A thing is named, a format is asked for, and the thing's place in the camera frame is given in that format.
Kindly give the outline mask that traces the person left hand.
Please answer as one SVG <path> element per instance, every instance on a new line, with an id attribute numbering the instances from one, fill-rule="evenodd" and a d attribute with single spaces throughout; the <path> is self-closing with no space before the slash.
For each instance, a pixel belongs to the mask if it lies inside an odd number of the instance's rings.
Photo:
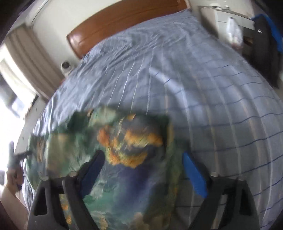
<path id="1" fill-rule="evenodd" d="M 9 168 L 6 172 L 7 183 L 6 187 L 15 195 L 16 192 L 21 190 L 24 183 L 24 172 L 22 166 L 17 165 L 15 168 Z"/>

